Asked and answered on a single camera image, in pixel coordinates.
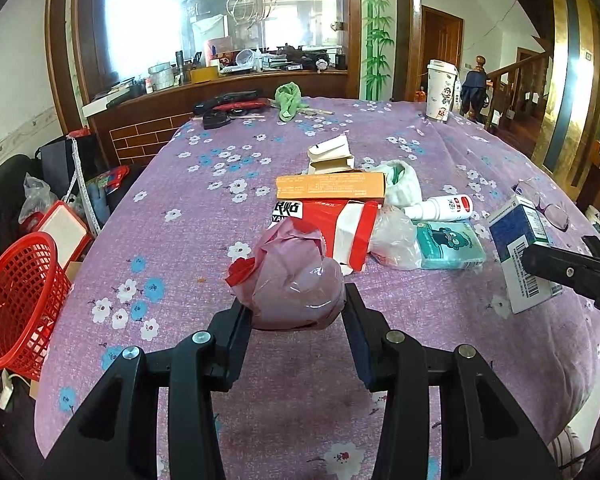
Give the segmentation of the blue white medicine carton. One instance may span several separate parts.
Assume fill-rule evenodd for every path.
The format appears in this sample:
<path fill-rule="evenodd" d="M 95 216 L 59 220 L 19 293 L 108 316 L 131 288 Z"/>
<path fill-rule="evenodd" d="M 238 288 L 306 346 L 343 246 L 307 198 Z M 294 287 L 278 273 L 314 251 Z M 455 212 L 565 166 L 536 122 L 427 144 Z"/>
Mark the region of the blue white medicine carton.
<path fill-rule="evenodd" d="M 530 274 L 522 264 L 534 244 L 550 247 L 539 211 L 528 198 L 515 195 L 492 214 L 489 230 L 504 273 L 513 314 L 527 311 L 562 293 L 562 285 Z"/>

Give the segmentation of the teal tissue packet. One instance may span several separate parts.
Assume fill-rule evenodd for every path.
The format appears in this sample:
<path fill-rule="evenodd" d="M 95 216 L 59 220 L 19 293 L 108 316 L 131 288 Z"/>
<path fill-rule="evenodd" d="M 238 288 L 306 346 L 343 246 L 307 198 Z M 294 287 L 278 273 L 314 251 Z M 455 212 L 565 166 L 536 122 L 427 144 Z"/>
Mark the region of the teal tissue packet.
<path fill-rule="evenodd" d="M 486 253 L 468 223 L 419 221 L 415 226 L 422 269 L 460 270 L 486 262 Z"/>

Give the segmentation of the small white bottle red label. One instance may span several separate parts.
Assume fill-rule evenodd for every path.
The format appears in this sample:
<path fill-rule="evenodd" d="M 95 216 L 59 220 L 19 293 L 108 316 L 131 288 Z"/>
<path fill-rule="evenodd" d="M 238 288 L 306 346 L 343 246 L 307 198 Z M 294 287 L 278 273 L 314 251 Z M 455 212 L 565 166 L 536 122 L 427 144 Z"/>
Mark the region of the small white bottle red label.
<path fill-rule="evenodd" d="M 463 221 L 473 211 L 474 204 L 466 194 L 431 197 L 404 208 L 404 214 L 411 220 L 433 222 Z"/>

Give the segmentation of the clear plastic bag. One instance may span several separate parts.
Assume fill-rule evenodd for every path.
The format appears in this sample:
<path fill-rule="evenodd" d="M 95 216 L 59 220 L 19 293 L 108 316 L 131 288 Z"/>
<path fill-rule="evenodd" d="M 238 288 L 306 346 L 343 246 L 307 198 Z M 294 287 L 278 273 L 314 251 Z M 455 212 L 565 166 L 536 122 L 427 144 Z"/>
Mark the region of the clear plastic bag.
<path fill-rule="evenodd" d="M 416 226 L 391 205 L 380 207 L 368 251 L 380 264 L 396 270 L 415 270 L 422 264 Z"/>

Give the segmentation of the white bag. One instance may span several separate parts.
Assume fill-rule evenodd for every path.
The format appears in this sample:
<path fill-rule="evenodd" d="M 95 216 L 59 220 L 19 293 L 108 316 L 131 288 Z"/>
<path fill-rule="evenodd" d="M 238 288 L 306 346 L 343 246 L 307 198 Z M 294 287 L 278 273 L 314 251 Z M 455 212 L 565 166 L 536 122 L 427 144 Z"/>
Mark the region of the white bag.
<path fill-rule="evenodd" d="M 388 160 L 374 167 L 385 178 L 385 203 L 399 208 L 422 202 L 422 189 L 416 171 L 401 159 Z"/>

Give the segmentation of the pink plastic bag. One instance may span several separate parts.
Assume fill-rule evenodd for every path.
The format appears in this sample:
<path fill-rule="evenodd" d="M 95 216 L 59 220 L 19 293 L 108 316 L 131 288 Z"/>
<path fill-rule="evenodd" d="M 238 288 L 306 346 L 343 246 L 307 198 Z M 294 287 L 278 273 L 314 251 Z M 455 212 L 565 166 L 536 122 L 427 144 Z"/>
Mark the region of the pink plastic bag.
<path fill-rule="evenodd" d="M 324 330 L 340 315 L 346 291 L 339 263 L 326 256 L 319 229 L 287 218 L 267 229 L 254 255 L 235 260 L 226 278 L 252 312 L 256 330 Z"/>

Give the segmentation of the orange cardboard box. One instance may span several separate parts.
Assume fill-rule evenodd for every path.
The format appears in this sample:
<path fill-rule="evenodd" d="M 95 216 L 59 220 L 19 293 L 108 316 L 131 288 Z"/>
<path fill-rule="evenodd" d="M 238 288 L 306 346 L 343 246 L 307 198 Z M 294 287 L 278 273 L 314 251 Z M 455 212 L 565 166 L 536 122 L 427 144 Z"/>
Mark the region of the orange cardboard box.
<path fill-rule="evenodd" d="M 385 177 L 380 172 L 299 174 L 276 178 L 279 200 L 382 200 Z"/>

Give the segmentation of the red white foot patch box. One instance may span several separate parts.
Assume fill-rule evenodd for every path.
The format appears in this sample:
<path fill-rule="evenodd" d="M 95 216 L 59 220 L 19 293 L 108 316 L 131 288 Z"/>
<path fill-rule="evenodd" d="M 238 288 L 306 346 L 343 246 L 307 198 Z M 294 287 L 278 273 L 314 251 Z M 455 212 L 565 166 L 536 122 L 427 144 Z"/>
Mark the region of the red white foot patch box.
<path fill-rule="evenodd" d="M 380 205 L 374 200 L 279 200 L 272 222 L 298 218 L 319 229 L 326 256 L 337 261 L 344 275 L 365 269 L 368 245 Z"/>

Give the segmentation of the white medicine box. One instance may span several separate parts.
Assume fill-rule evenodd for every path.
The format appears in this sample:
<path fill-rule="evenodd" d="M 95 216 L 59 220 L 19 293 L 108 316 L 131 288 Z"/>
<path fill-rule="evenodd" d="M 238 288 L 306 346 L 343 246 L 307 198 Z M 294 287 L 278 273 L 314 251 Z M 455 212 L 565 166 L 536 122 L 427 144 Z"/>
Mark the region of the white medicine box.
<path fill-rule="evenodd" d="M 354 156 L 345 134 L 308 148 L 308 174 L 336 174 L 354 169 Z"/>

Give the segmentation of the red plastic basket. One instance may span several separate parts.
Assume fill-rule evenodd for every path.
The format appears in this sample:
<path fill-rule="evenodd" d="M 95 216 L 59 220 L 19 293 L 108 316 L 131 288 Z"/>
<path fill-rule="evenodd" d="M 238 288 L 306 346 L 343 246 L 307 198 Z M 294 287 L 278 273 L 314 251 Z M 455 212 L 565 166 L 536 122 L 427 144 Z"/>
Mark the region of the red plastic basket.
<path fill-rule="evenodd" d="M 71 282 L 46 233 L 17 240 L 0 257 L 0 370 L 40 379 Z"/>

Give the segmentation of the purple floral tablecloth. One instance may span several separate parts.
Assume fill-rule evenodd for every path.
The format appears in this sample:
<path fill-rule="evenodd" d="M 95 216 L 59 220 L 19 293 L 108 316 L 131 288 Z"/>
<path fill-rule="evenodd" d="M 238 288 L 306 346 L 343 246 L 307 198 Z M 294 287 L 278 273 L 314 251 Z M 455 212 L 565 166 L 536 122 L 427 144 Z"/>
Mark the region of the purple floral tablecloth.
<path fill-rule="evenodd" d="M 468 120 L 429 120 L 415 103 L 316 99 L 316 117 L 275 113 L 206 130 L 189 122 L 170 136 L 106 222 L 58 318 L 43 366 L 34 429 L 43 453 L 120 352 L 175 346 L 227 309 L 232 264 L 263 284 L 268 313 L 325 315 L 338 266 L 303 235 L 285 237 L 262 264 L 258 241 L 274 214 L 291 210 L 276 181 L 303 174 L 308 151 L 346 136 L 355 165 L 400 164 L 425 197 L 465 193 L 486 258 L 463 270 L 396 270 L 368 259 L 352 281 L 367 307 L 422 344 L 472 344 L 492 365 L 545 440 L 580 410 L 600 378 L 600 311 L 565 290 L 514 313 L 489 219 L 527 182 L 544 204 L 567 211 L 550 241 L 585 252 L 593 229 L 530 160 Z M 251 335 L 244 367 L 213 399 L 213 421 L 231 479 L 367 479 L 386 398 L 356 376 L 340 320 L 322 330 Z"/>

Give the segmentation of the red framed white board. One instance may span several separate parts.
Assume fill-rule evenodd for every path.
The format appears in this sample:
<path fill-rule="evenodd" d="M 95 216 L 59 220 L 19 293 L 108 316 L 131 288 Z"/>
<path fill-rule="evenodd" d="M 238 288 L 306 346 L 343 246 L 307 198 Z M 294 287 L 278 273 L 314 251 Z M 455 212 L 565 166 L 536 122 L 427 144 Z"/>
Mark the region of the red framed white board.
<path fill-rule="evenodd" d="M 64 270 L 70 263 L 78 260 L 93 241 L 86 224 L 61 200 L 50 207 L 34 230 L 46 233 L 54 240 L 57 259 Z"/>

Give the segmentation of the brown wooden door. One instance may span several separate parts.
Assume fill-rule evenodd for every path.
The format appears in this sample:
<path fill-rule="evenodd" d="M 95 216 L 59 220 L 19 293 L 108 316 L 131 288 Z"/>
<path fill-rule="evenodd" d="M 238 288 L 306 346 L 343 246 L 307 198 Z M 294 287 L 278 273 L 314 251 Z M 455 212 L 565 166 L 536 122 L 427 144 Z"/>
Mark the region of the brown wooden door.
<path fill-rule="evenodd" d="M 420 59 L 420 86 L 428 89 L 427 65 L 431 60 L 447 62 L 460 68 L 464 21 L 455 15 L 429 6 L 422 8 L 422 58 Z"/>

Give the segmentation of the green cloth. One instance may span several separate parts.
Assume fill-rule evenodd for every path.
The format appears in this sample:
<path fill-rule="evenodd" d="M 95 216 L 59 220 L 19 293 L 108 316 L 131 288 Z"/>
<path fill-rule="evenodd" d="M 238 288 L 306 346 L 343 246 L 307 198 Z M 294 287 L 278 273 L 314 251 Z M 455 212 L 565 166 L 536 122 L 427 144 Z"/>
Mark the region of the green cloth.
<path fill-rule="evenodd" d="M 274 103 L 278 109 L 278 118 L 281 122 L 290 122 L 294 119 L 300 108 L 301 99 L 300 87 L 293 81 L 281 84 L 276 89 Z"/>

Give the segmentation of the metal pot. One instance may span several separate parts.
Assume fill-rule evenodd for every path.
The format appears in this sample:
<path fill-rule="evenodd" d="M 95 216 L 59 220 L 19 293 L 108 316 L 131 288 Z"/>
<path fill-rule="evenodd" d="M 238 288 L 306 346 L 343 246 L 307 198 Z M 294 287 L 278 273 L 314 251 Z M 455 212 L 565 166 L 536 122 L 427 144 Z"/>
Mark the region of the metal pot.
<path fill-rule="evenodd" d="M 159 63 L 148 68 L 152 88 L 161 91 L 174 86 L 175 76 L 169 62 Z"/>

